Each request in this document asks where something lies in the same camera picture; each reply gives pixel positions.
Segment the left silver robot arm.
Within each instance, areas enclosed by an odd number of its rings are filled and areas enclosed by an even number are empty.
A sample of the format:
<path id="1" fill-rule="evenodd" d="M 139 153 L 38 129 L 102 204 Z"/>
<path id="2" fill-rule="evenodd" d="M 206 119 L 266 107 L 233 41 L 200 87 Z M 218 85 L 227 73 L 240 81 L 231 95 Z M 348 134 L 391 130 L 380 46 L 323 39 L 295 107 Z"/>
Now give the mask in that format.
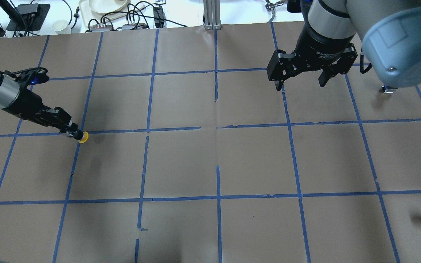
<path id="1" fill-rule="evenodd" d="M 48 70 L 34 67 L 16 73 L 0 71 L 0 109 L 45 127 L 54 127 L 67 137 L 86 142 L 88 133 L 80 130 L 63 108 L 45 106 L 42 98 L 30 91 L 30 85 L 45 83 L 49 80 Z"/>

